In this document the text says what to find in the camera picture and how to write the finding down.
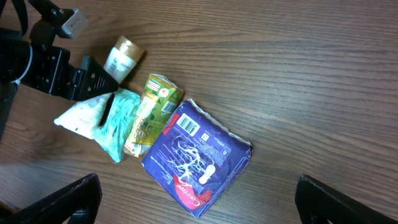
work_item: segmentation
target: teal plastic bag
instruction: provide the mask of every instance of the teal plastic bag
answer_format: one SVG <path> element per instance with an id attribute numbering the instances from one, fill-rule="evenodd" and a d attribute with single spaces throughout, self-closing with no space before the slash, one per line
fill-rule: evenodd
<path id="1" fill-rule="evenodd" d="M 129 90 L 115 93 L 105 124 L 94 130 L 94 140 L 112 157 L 114 162 L 123 159 L 123 146 L 136 117 L 140 96 Z"/>

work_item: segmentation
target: wooden table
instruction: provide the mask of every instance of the wooden table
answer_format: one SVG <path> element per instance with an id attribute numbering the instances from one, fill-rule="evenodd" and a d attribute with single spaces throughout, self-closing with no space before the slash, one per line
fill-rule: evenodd
<path id="1" fill-rule="evenodd" d="M 137 159 L 114 164 L 94 141 L 55 126 L 74 102 L 21 86 L 0 143 L 1 200 L 26 207 L 96 172 L 98 223 L 300 223 L 294 193 L 306 173 L 398 219 L 397 1 L 54 3 L 90 20 L 79 38 L 55 41 L 72 65 L 84 54 L 104 63 L 125 35 L 147 49 L 129 81 L 167 75 L 254 155 L 195 219 Z M 28 13 L 31 28 L 40 16 Z M 10 1 L 0 21 L 18 27 Z"/>

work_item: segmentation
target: wood grain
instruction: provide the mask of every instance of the wood grain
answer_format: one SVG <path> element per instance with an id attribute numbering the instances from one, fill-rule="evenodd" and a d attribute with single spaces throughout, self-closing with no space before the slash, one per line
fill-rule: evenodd
<path id="1" fill-rule="evenodd" d="M 200 219 L 126 156 L 53 124 L 73 102 L 21 86 L 0 142 L 0 199 L 26 207 L 90 173 L 103 187 L 98 223 L 300 223 L 306 173 L 398 219 L 398 2 L 54 1 L 90 25 L 57 39 L 79 66 L 104 63 L 119 35 L 147 49 L 124 83 L 167 75 L 254 156 Z M 30 27 L 40 18 L 28 6 Z M 18 27 L 8 3 L 1 27 Z"/>

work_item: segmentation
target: sanitary pad package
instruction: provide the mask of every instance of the sanitary pad package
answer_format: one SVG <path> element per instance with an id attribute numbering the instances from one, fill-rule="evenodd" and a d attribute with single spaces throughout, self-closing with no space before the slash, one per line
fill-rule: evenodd
<path id="1" fill-rule="evenodd" d="M 237 178 L 251 155 L 250 142 L 230 133 L 189 99 L 171 115 L 142 165 L 198 218 Z"/>

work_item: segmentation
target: black object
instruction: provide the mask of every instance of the black object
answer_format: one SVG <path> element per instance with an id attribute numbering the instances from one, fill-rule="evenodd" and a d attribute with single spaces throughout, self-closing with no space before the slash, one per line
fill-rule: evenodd
<path id="1" fill-rule="evenodd" d="M 0 0 L 0 13 L 5 2 Z M 12 2 L 21 24 L 27 24 L 24 1 Z M 55 35 L 71 39 L 84 29 L 87 20 L 78 9 L 60 9 L 49 0 L 29 3 L 42 15 L 30 33 L 31 43 L 16 40 L 19 35 L 9 35 L 16 31 L 0 29 L 0 82 L 21 82 L 44 93 L 77 101 L 118 90 L 119 83 L 89 56 L 82 63 L 83 68 L 75 68 L 68 63 L 68 50 L 52 46 Z"/>
<path id="2" fill-rule="evenodd" d="M 100 180 L 89 174 L 15 214 L 1 212 L 8 216 L 0 217 L 0 224 L 62 224 L 69 217 L 68 224 L 91 224 L 101 198 Z"/>
<path id="3" fill-rule="evenodd" d="M 12 99 L 17 89 L 18 86 L 15 83 L 0 82 L 0 139 L 6 125 Z"/>
<path id="4" fill-rule="evenodd" d="M 303 224 L 398 223 L 309 175 L 298 180 L 295 203 Z"/>

